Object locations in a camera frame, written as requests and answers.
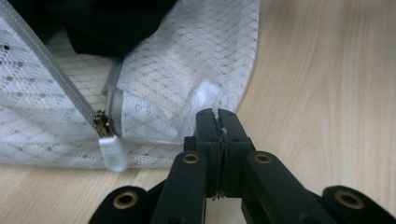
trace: black fabric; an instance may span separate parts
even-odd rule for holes
[[[9,2],[33,27],[63,24],[77,53],[122,56],[158,29],[176,0],[31,0],[29,8]]]

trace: zipper slider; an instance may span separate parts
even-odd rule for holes
[[[93,127],[99,133],[99,147],[105,160],[107,169],[114,172],[123,172],[128,168],[128,157],[117,137],[111,130],[111,119],[106,116],[105,110],[96,111],[93,117]]]
[[[93,117],[93,127],[102,137],[111,137],[113,132],[111,131],[111,119],[106,115],[105,110],[96,111]]]

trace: white mesh fabric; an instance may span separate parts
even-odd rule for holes
[[[106,83],[113,60],[96,55],[76,54],[66,30],[56,24],[47,25],[38,35],[41,39],[47,40],[47,49],[92,108],[106,108],[106,97],[101,90]]]
[[[251,74],[258,21],[256,0],[177,1],[124,60],[122,137],[177,143],[193,134],[198,111],[234,111]]]
[[[258,10],[254,0],[178,1],[128,55],[118,87],[130,167],[169,166],[198,110],[236,109],[254,61]],[[0,162],[104,168],[88,102],[104,105],[98,93],[110,60],[73,55],[62,32],[47,45],[61,66],[0,0]]]
[[[97,147],[87,120],[92,113],[32,30],[0,0],[0,162],[52,165],[82,148],[80,142]]]

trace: wooden surface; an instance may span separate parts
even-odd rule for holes
[[[396,1],[262,0],[259,52],[239,108],[259,150],[306,188],[358,189],[396,216]],[[0,165],[0,223],[87,223],[113,189],[149,189],[167,169]],[[239,200],[206,223],[244,223]]]

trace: light wood tabletop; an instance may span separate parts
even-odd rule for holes
[[[262,0],[253,76],[237,115],[258,150],[317,194],[357,189],[396,216],[396,1]],[[150,189],[168,169],[122,174],[0,165],[0,223],[87,223],[113,189]],[[240,200],[206,223],[244,223]]]

